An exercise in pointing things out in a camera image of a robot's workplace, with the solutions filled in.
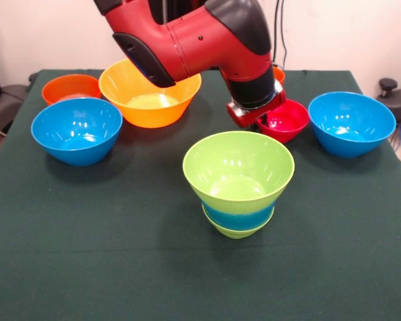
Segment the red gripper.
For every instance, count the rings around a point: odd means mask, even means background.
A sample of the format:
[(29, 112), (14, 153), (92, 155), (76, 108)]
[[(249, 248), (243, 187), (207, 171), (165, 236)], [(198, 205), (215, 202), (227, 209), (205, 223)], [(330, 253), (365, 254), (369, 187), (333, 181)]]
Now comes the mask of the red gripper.
[(275, 97), (266, 105), (254, 109), (246, 109), (236, 105), (235, 102), (230, 102), (226, 105), (226, 109), (232, 120), (240, 127), (249, 127), (249, 131), (258, 132), (259, 127), (268, 128), (267, 113), (271, 112), (286, 101), (286, 93), (284, 90), (277, 92)]

